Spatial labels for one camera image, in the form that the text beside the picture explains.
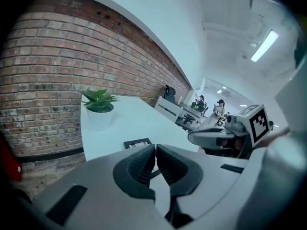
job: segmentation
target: white desk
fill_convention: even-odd
[[[138,97],[120,96],[114,102],[111,126],[91,130],[86,108],[81,105],[81,135],[87,161],[124,150],[124,141],[148,138],[153,144],[167,144],[197,152],[188,134]]]

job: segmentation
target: black baseboard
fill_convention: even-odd
[[[30,162],[38,162],[38,161],[47,161],[51,159],[60,159],[63,157],[72,156],[78,153],[84,152],[83,147],[72,149],[69,151],[61,151],[61,152],[55,152],[55,153],[48,153],[48,154],[42,154],[37,156],[24,156],[24,157],[15,157],[16,161],[18,163],[30,163]]]

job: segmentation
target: green plant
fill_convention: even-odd
[[[87,89],[86,91],[82,91],[81,94],[89,100],[88,102],[82,101],[85,103],[83,106],[95,113],[111,112],[113,110],[111,102],[118,101],[116,96],[107,94],[106,90],[92,91]]]

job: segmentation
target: potted plant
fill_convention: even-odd
[[[86,107],[87,117],[93,130],[102,131],[109,127],[114,106],[111,102],[118,101],[118,98],[114,95],[107,94],[105,90],[92,91],[87,89],[81,92],[88,102],[83,106]]]

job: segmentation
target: white flower pot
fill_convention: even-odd
[[[111,125],[114,110],[108,113],[95,113],[86,109],[86,112],[91,130],[103,131]]]

